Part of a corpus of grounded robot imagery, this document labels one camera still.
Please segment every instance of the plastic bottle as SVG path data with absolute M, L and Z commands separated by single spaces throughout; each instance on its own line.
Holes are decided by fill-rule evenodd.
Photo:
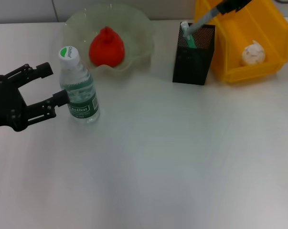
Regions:
M 89 70 L 81 63 L 79 52 L 73 46 L 59 51 L 61 64 L 60 86 L 68 93 L 71 115 L 81 123 L 94 122 L 100 115 L 99 104 Z

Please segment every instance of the glass bowl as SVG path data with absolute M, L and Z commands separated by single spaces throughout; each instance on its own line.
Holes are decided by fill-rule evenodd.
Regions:
M 119 34 L 125 46 L 125 58 L 112 68 L 95 66 L 88 51 L 93 39 L 106 26 Z M 90 70 L 107 69 L 122 72 L 135 61 L 149 57 L 154 50 L 154 27 L 146 15 L 125 4 L 95 4 L 70 17 L 63 28 L 63 46 L 71 45 L 79 50 L 82 61 Z

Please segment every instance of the black mesh pen holder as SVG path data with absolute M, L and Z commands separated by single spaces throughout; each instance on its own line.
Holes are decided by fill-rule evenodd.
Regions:
M 180 28 L 172 81 L 204 85 L 215 49 L 215 26 L 204 25 L 192 37 L 196 49 L 188 47 Z

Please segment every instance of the red toy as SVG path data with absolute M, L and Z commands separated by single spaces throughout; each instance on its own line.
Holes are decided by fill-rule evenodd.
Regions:
M 106 26 L 92 41 L 88 55 L 97 66 L 106 64 L 115 67 L 125 57 L 124 43 L 116 32 Z

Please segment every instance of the yellow plastic bin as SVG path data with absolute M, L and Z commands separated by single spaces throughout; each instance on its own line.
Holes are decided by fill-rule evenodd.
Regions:
M 197 0 L 195 21 L 198 21 L 221 0 Z M 251 80 L 274 74 L 288 62 L 288 22 L 272 0 L 252 0 L 239 12 L 218 15 L 212 69 L 217 78 L 227 83 Z M 260 43 L 266 52 L 265 62 L 243 66 L 245 47 Z

